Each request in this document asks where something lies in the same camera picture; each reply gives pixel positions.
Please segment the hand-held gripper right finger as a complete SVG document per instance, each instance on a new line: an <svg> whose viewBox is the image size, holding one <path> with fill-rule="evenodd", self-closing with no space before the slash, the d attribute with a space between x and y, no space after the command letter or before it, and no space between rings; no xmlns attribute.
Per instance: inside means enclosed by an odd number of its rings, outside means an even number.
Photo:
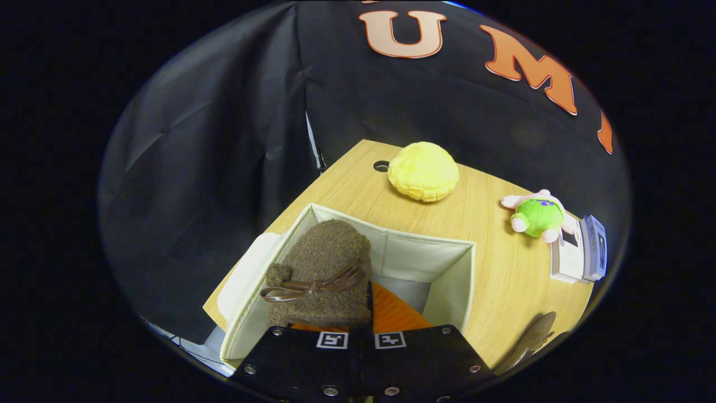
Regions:
<svg viewBox="0 0 716 403"><path fill-rule="evenodd" d="M429 323L371 283L371 323L361 333L361 392L373 402L459 402L496 375L452 324Z"/></svg>

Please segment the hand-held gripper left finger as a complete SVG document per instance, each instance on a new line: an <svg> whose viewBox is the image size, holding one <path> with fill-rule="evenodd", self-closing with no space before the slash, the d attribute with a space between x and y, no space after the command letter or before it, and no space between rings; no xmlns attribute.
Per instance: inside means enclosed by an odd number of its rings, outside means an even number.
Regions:
<svg viewBox="0 0 716 403"><path fill-rule="evenodd" d="M269 327L232 381L272 401L363 402L360 335Z"/></svg>

